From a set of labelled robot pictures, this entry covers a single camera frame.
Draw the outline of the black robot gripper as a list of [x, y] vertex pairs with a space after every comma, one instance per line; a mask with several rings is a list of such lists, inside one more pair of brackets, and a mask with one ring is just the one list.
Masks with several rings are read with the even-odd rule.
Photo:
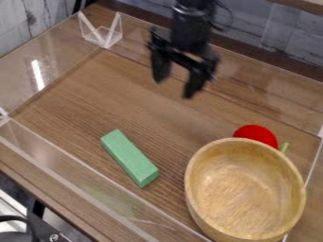
[[182, 97], [189, 99], [198, 92], [213, 71], [218, 56], [208, 40], [212, 32], [214, 4], [174, 4], [170, 28], [149, 28], [149, 59], [152, 77], [160, 83], [170, 72], [172, 63], [189, 71]]

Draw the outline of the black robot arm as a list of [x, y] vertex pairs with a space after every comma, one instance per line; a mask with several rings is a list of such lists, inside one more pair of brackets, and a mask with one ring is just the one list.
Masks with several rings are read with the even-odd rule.
[[213, 22], [216, 8], [231, 9], [220, 0], [176, 0], [170, 28], [149, 28], [149, 61], [152, 78], [160, 83], [169, 75], [174, 62], [189, 72], [182, 97], [190, 99], [206, 81], [214, 78], [220, 55], [208, 44], [212, 29], [222, 31]]

